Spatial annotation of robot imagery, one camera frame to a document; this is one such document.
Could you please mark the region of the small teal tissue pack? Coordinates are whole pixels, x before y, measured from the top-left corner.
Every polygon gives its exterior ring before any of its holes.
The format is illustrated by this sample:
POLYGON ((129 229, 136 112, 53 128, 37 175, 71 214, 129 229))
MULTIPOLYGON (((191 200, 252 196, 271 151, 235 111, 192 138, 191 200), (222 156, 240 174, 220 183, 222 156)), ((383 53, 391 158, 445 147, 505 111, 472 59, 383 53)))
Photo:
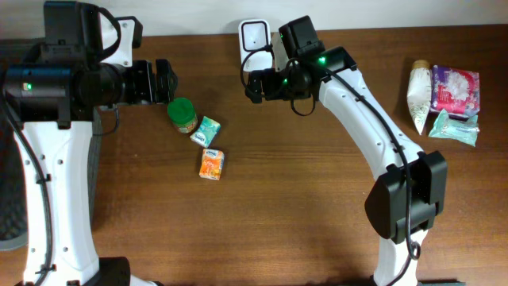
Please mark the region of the small teal tissue pack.
POLYGON ((190 139, 198 145, 208 148, 220 128, 221 124, 219 122, 204 116, 200 126, 191 134, 190 139))

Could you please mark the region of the white green tube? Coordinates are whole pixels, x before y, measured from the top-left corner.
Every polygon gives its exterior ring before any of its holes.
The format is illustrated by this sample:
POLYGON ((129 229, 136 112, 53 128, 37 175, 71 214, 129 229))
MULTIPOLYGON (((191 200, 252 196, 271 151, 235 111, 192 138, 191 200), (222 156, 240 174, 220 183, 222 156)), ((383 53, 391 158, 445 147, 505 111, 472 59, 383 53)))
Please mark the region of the white green tube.
POLYGON ((432 72, 427 60, 413 62, 406 95, 410 116, 419 135, 422 135, 430 110, 432 72))

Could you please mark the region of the red purple tissue pack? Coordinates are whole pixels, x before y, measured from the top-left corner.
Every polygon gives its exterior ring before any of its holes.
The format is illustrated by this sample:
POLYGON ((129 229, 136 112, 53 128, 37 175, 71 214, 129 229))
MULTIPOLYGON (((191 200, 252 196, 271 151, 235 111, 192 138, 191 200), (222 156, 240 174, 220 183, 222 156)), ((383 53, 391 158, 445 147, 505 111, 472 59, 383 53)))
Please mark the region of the red purple tissue pack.
POLYGON ((479 73, 433 65, 430 111, 467 120, 480 111, 479 73))

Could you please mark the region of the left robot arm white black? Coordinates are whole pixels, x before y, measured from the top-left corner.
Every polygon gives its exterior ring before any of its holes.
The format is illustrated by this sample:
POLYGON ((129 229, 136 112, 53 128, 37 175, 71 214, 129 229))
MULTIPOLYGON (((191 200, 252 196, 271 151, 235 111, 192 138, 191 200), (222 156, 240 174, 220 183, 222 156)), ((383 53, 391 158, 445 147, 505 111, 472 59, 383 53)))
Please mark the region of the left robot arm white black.
POLYGON ((28 219, 24 285, 143 284, 125 257, 100 257, 90 220, 98 108, 173 98, 166 60, 134 60, 143 26, 77 1, 44 3, 44 39, 1 78, 1 106, 21 155, 28 219))

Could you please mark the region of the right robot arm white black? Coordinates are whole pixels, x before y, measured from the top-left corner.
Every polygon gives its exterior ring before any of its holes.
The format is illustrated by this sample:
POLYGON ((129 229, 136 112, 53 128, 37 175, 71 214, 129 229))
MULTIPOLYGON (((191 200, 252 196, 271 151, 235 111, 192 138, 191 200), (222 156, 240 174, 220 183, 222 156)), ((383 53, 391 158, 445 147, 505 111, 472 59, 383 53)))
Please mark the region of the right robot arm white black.
POLYGON ((375 183, 364 209, 379 235, 372 285, 415 285, 421 244, 443 211, 448 165, 426 153, 391 120, 343 47, 326 48, 311 19, 271 33, 265 20, 238 26, 241 83, 254 103, 310 99, 343 125, 375 183))

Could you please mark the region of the orange tissue pack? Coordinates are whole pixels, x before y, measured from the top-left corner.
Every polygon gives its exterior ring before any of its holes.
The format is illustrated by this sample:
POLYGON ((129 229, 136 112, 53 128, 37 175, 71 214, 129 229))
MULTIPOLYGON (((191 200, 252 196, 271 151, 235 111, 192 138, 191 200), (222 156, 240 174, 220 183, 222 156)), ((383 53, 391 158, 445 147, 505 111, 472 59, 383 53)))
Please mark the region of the orange tissue pack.
POLYGON ((220 180, 225 154, 221 150, 203 149, 199 176, 208 180, 220 180))

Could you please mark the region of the teal wipes packet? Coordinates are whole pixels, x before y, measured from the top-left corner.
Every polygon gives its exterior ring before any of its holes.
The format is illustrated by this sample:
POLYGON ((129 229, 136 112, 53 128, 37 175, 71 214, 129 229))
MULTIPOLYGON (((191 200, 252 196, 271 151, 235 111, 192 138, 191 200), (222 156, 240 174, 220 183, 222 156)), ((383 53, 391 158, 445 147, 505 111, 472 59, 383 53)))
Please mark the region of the teal wipes packet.
POLYGON ((429 131, 430 137, 453 139, 464 144, 475 147, 479 134, 478 116, 474 115, 466 121, 453 119, 446 110, 442 110, 435 122, 433 128, 429 131))

